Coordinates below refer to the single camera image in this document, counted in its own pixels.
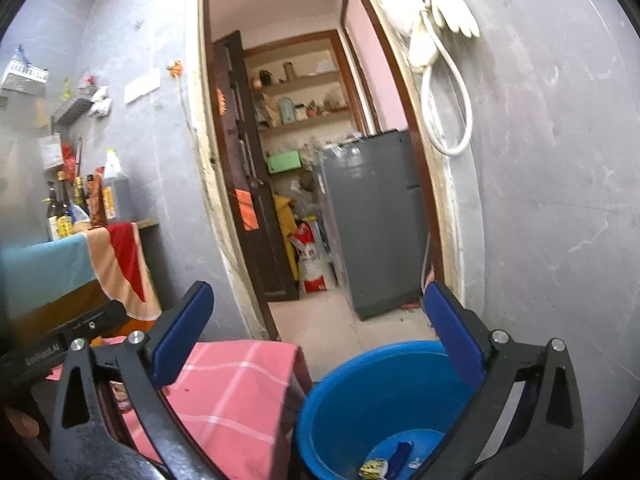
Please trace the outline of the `person's left hand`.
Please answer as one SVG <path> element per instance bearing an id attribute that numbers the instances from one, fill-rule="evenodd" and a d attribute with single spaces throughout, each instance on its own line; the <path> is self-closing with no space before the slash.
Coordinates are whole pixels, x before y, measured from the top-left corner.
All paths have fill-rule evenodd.
<path id="1" fill-rule="evenodd" d="M 38 436 L 40 428 L 38 422 L 29 415 L 14 410 L 14 408 L 5 408 L 4 412 L 15 431 L 23 438 L 35 438 Z"/>

